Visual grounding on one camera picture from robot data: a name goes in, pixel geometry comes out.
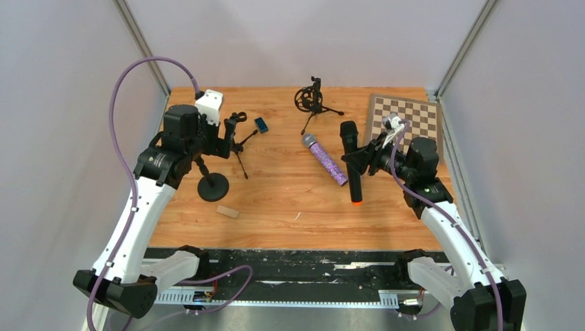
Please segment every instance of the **wooden table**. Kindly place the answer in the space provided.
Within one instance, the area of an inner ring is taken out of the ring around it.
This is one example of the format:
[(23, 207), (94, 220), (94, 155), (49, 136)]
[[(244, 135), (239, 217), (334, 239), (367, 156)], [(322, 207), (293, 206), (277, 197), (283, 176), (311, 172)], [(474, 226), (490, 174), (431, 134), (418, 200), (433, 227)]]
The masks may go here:
[[(236, 128), (236, 141), (255, 129), (262, 117), (269, 131), (244, 145), (243, 172), (234, 154), (229, 159), (204, 157), (211, 172), (228, 177), (230, 192), (208, 203), (197, 194), (197, 167), (185, 176), (167, 205), (150, 241), (151, 246), (193, 245), (201, 248), (289, 248), (316, 250), (441, 250), (432, 233), (404, 202), (389, 174), (363, 177), (364, 203), (350, 202), (348, 186), (339, 187), (310, 150), (301, 143), (308, 114), (294, 106), (298, 88), (215, 88), (224, 94), (222, 120), (244, 111), (247, 122)], [(371, 93), (426, 100), (423, 88), (322, 88), (327, 112), (311, 119), (307, 132), (346, 169), (339, 138), (342, 121), (356, 121), (365, 130)], [(193, 103), (192, 88), (175, 88), (168, 105)], [(453, 192), (444, 164), (439, 176)], [(238, 219), (215, 212), (218, 205), (240, 211)]]

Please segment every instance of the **round black base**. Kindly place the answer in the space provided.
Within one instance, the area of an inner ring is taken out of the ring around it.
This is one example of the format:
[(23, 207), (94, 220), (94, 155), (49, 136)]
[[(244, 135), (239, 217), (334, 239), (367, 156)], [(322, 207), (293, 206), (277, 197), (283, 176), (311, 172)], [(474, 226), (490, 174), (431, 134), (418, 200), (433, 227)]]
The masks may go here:
[(219, 201), (228, 194), (230, 182), (224, 175), (216, 172), (209, 174), (209, 177), (213, 181), (213, 187), (209, 185), (205, 177), (201, 178), (199, 185), (197, 185), (197, 193), (205, 201)]

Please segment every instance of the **chessboard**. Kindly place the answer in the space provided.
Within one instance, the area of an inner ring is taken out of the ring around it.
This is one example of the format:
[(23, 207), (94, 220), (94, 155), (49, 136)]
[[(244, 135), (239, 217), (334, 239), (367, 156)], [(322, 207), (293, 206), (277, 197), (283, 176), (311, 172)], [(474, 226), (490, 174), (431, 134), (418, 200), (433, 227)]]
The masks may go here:
[(438, 103), (371, 94), (364, 145), (376, 139), (384, 130), (381, 120), (391, 112), (396, 112), (402, 119), (410, 121), (410, 129), (400, 143), (400, 149), (406, 153), (408, 145), (416, 137), (428, 137), (436, 140), (440, 161), (443, 158), (442, 109)]

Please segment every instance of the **white wall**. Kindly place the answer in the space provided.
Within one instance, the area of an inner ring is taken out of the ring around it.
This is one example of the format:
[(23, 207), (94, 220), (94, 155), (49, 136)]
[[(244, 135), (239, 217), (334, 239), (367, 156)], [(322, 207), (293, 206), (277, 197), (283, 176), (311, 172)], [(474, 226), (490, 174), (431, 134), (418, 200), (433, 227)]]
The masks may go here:
[[(110, 95), (140, 54), (111, 1), (1, 8), (0, 328), (80, 330), (87, 298), (73, 276), (99, 256), (129, 191)], [(163, 107), (148, 69), (131, 73), (116, 123), (132, 166)]]
[(501, 1), (444, 97), (489, 255), (526, 329), (582, 330), (585, 4)]
[[(438, 87), (484, 0), (128, 0), (203, 86)], [(179, 72), (162, 70), (172, 86)]]

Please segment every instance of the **black microphone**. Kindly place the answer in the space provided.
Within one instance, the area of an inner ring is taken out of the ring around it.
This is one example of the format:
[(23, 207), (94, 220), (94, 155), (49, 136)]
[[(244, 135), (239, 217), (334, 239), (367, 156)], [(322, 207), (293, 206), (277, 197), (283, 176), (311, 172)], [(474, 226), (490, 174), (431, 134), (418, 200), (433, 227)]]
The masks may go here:
[[(345, 154), (357, 150), (357, 127), (354, 121), (345, 121), (339, 127), (339, 136), (344, 143)], [(347, 165), (349, 178), (349, 192), (351, 203), (361, 205), (361, 175), (358, 171)]]

